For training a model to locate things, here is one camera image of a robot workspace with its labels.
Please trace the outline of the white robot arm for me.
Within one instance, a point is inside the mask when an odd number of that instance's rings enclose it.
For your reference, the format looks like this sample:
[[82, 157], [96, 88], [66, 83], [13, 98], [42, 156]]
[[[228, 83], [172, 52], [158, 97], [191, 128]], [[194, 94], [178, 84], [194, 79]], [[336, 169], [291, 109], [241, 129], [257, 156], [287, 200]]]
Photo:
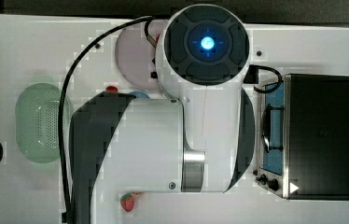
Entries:
[[101, 92], [71, 119], [75, 224], [120, 224], [133, 192], [224, 193], [254, 153], [250, 40], [223, 7], [175, 13], [155, 49], [160, 96]]

